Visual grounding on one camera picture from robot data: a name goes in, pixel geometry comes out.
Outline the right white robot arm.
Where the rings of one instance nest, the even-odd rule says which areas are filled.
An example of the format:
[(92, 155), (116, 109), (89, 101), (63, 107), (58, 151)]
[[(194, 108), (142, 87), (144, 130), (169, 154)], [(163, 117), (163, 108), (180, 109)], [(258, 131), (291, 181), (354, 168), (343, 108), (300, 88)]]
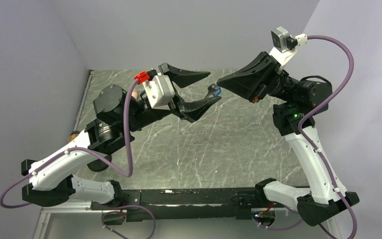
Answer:
[(217, 85), (252, 103), (265, 96), (283, 101), (273, 106), (273, 122), (297, 155), (309, 186), (296, 188), (269, 178), (256, 184), (254, 199), (261, 207), (271, 202), (287, 206), (308, 225), (318, 226), (360, 200), (330, 166), (313, 119), (328, 109), (325, 100), (332, 95), (332, 85), (320, 76), (292, 78), (284, 67), (295, 54), (295, 50), (261, 52), (242, 69), (220, 78)]

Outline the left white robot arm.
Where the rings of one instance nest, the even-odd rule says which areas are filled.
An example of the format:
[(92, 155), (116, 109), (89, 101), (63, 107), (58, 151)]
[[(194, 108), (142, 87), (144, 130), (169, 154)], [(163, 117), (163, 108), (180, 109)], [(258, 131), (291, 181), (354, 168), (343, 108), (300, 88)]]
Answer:
[(201, 100), (186, 102), (177, 92), (209, 75), (207, 71), (188, 71), (164, 63), (158, 69), (137, 74), (128, 90), (119, 85), (105, 87), (94, 100), (96, 118), (75, 138), (50, 156), (22, 162), (28, 183), (22, 187), (23, 201), (52, 207), (69, 200), (93, 201), (117, 209), (126, 204), (121, 185), (114, 180), (97, 182), (75, 175), (86, 165), (100, 172), (112, 167), (111, 156), (124, 148), (128, 169), (133, 173), (131, 143), (133, 132), (169, 115), (195, 122), (220, 100), (221, 89), (212, 85)]

